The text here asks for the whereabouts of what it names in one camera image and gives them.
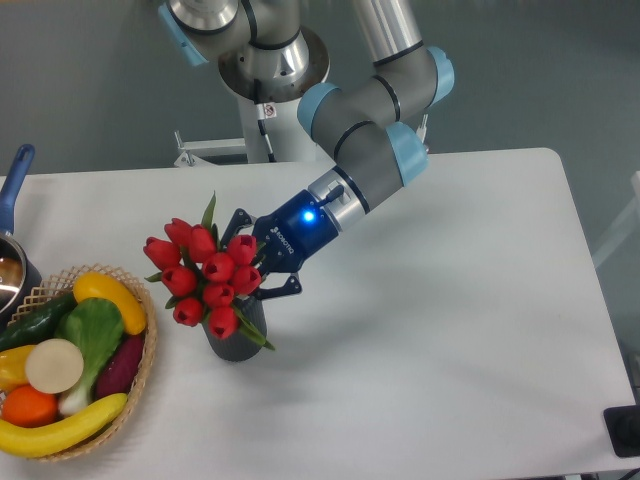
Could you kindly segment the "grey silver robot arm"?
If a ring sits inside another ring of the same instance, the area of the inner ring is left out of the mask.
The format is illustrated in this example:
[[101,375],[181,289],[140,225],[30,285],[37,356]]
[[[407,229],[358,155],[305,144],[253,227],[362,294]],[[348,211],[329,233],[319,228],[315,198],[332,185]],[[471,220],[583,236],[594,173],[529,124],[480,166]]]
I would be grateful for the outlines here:
[[187,61],[215,64],[235,96],[249,162],[333,161],[272,214],[234,213],[227,234],[250,228],[262,245],[259,272],[287,277],[255,289],[260,300],[298,293],[309,257],[425,169],[425,132],[406,121],[455,83],[447,55],[424,45],[408,2],[357,1],[353,10],[374,72],[346,92],[328,82],[327,49],[301,23],[296,1],[165,1],[158,9]]

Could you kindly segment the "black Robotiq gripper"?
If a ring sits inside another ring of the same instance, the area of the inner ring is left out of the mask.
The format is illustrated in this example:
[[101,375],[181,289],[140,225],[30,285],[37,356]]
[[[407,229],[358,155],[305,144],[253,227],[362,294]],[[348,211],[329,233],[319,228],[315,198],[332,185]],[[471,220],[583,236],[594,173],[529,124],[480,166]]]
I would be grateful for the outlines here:
[[337,188],[318,200],[308,190],[302,190],[271,214],[258,218],[242,208],[234,211],[221,236],[221,246],[226,249],[237,235],[253,235],[264,243],[261,249],[264,259],[258,268],[263,276],[292,273],[279,287],[258,287],[252,293],[254,298],[266,301],[302,293],[296,272],[308,258],[338,237],[339,230],[325,207],[343,192],[343,188]]

